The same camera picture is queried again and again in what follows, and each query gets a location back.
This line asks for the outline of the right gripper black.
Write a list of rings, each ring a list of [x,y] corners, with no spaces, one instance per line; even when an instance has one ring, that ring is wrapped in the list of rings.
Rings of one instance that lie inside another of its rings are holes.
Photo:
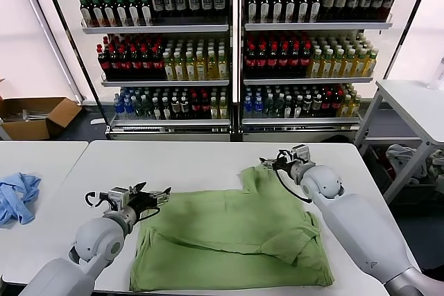
[[[287,175],[291,174],[291,168],[295,164],[296,155],[290,150],[279,150],[276,159],[259,158],[264,168],[273,171],[284,171]]]

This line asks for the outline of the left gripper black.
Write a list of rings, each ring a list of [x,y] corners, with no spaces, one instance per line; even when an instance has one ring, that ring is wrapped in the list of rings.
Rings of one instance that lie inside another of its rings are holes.
[[[147,210],[155,208],[157,204],[164,204],[169,201],[171,195],[171,187],[163,191],[153,191],[152,193],[141,192],[145,187],[146,182],[137,183],[129,187],[129,201],[126,206],[126,213],[142,215]]]

